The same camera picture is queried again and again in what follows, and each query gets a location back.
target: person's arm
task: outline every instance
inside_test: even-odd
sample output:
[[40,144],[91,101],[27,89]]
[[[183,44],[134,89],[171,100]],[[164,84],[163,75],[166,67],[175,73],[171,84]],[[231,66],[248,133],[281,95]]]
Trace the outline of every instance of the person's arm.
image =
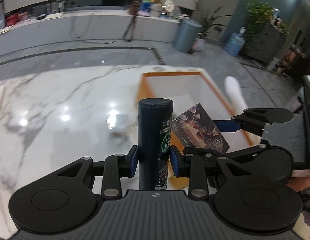
[[310,178],[291,178],[288,181],[287,186],[296,192],[303,191],[310,187]]

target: leafy houseplant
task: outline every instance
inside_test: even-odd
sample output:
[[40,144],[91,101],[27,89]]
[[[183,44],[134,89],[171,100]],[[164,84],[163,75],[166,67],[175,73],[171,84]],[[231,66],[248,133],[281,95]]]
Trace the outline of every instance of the leafy houseplant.
[[209,16],[209,10],[203,10],[200,6],[199,2],[195,2],[195,10],[192,14],[192,18],[200,23],[202,25],[201,33],[203,33],[205,36],[208,33],[208,30],[213,26],[220,26],[220,27],[226,27],[224,24],[218,24],[215,23],[215,21],[222,17],[230,17],[231,15],[221,15],[216,16],[216,14],[222,9],[221,7],[218,7],[212,15]]
[[[274,8],[266,3],[247,3],[247,11],[249,13],[246,22],[246,32],[244,38],[246,41],[246,48],[249,49],[249,45],[254,42],[260,32],[263,30],[266,22],[270,22],[274,15]],[[280,23],[278,26],[278,31],[285,38],[285,42],[288,38],[288,26],[284,23]]]

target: gray cylindrical trash bin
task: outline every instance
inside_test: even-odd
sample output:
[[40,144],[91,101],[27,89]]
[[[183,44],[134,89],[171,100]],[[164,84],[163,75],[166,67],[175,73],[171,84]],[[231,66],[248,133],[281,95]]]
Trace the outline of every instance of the gray cylindrical trash bin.
[[173,48],[181,52],[189,52],[195,42],[202,25],[191,19],[183,19],[177,31]]

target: bottle label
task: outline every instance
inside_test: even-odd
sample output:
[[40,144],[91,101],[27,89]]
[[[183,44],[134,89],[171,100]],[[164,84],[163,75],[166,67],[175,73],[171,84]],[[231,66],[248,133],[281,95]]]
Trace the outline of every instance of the bottle label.
[[165,190],[167,188],[170,129],[171,129],[171,118],[162,121],[160,130],[161,143],[159,149],[155,190]]

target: blue water bottle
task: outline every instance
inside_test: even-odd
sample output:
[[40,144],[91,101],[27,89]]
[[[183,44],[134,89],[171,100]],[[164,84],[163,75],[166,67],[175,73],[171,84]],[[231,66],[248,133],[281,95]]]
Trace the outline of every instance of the blue water bottle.
[[233,33],[227,44],[223,47],[224,51],[227,51],[230,55],[236,57],[242,47],[245,45],[245,39],[243,34],[245,33],[246,29],[242,27],[239,33]]

